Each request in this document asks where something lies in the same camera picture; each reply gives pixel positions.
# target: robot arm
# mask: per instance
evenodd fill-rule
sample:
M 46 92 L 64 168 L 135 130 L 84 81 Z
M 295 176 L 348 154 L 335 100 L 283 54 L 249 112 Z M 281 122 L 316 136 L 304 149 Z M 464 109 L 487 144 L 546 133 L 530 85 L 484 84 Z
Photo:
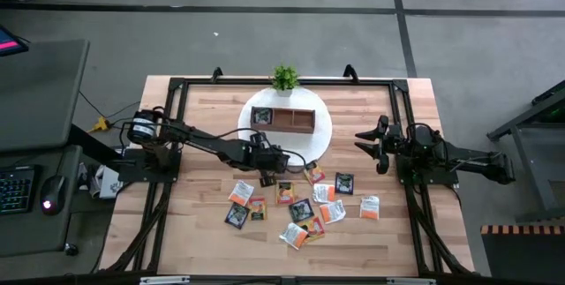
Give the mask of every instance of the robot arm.
M 373 159 L 379 159 L 377 172 L 380 174 L 388 171 L 387 154 L 398 154 L 407 158 L 411 169 L 419 173 L 435 169 L 462 170 L 479 173 L 499 184 L 515 181 L 512 163 L 503 153 L 456 147 L 426 124 L 409 125 L 406 132 L 408 137 L 405 139 L 398 125 L 389 127 L 388 117 L 380 116 L 374 130 L 355 135 L 371 141 L 379 139 L 380 142 L 374 145 L 356 142 L 355 145 Z
M 158 136 L 156 126 L 161 126 Z M 170 151 L 166 143 L 182 143 L 207 153 L 218 156 L 235 169 L 243 171 L 265 170 L 282 174 L 287 168 L 288 155 L 283 154 L 279 146 L 267 146 L 264 133 L 255 134 L 252 141 L 242 139 L 222 139 L 221 137 L 200 131 L 183 122 L 169 120 L 157 110 L 141 110 L 137 112 L 127 133 L 128 139 L 142 145 L 146 153 L 156 154 L 158 163 L 167 162 Z

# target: monitor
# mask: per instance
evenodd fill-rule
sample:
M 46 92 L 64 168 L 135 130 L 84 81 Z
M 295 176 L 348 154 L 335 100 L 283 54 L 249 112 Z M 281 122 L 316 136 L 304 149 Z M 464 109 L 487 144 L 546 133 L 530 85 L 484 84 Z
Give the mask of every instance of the monitor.
M 28 50 L 24 42 L 0 25 L 0 56 L 15 55 Z

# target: red light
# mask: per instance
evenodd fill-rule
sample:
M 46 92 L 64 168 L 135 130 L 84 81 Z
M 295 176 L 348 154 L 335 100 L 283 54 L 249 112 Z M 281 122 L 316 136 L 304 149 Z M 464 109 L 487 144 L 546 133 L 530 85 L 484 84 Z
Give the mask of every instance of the red light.
M 10 48 L 10 47 L 18 47 L 18 43 L 14 42 L 14 41 L 6 42 L 6 43 L 0 43 L 0 49 L 6 49 L 6 48 Z

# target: potted plant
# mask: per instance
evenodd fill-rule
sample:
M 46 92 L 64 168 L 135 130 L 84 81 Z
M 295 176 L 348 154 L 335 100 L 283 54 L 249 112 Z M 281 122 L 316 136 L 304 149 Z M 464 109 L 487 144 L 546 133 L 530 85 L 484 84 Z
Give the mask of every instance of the potted plant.
M 275 67 L 275 75 L 272 78 L 273 88 L 280 96 L 289 97 L 292 89 L 298 85 L 297 70 L 291 66 L 279 65 Z

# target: white pot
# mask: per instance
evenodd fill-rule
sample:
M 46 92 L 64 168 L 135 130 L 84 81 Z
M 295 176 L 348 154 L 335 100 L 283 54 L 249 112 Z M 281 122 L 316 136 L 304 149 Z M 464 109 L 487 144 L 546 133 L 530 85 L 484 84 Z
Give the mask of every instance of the white pot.
M 292 89 L 290 90 L 276 90 L 276 94 L 281 97 L 290 97 L 292 95 Z

